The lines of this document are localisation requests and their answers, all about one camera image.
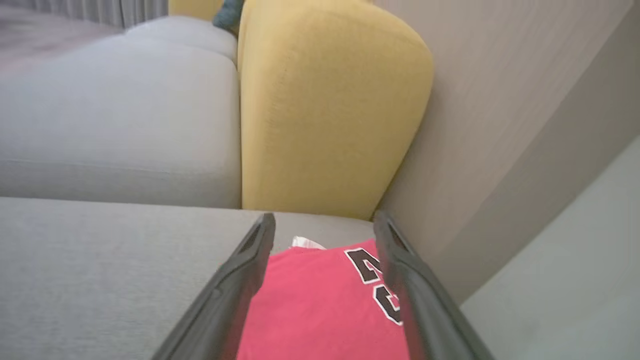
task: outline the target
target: red fabric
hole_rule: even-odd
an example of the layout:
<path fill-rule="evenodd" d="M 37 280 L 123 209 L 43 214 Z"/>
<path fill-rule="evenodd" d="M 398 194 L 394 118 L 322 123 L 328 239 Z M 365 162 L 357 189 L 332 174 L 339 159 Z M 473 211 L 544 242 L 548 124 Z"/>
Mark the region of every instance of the red fabric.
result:
<path fill-rule="evenodd" d="M 401 323 L 375 299 L 376 287 L 384 287 L 381 273 L 368 261 L 357 261 L 367 256 L 358 248 L 377 260 L 373 240 L 330 250 L 295 247 L 272 256 L 249 308 L 237 358 L 409 359 Z M 356 251 L 350 252 L 356 262 L 345 250 Z M 367 267 L 364 277 L 356 263 Z M 384 302 L 385 288 L 378 291 Z M 398 307 L 397 298 L 387 300 Z"/>

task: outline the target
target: yellow cushion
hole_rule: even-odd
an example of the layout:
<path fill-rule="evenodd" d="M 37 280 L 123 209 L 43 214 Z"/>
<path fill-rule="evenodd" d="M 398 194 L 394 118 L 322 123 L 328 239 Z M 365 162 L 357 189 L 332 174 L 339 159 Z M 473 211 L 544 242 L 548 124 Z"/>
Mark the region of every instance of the yellow cushion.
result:
<path fill-rule="evenodd" d="M 184 15 L 212 21 L 223 0 L 169 0 L 169 15 Z"/>
<path fill-rule="evenodd" d="M 431 53 L 363 1 L 251 6 L 239 46 L 243 207 L 369 218 L 424 114 Z"/>

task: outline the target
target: curtain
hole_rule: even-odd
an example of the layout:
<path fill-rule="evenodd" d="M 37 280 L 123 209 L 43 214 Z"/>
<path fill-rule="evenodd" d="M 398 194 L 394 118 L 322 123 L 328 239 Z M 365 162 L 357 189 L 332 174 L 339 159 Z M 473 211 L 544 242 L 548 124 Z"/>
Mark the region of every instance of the curtain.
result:
<path fill-rule="evenodd" d="M 0 4 L 119 28 L 164 16 L 168 7 L 167 0 L 0 0 Z"/>

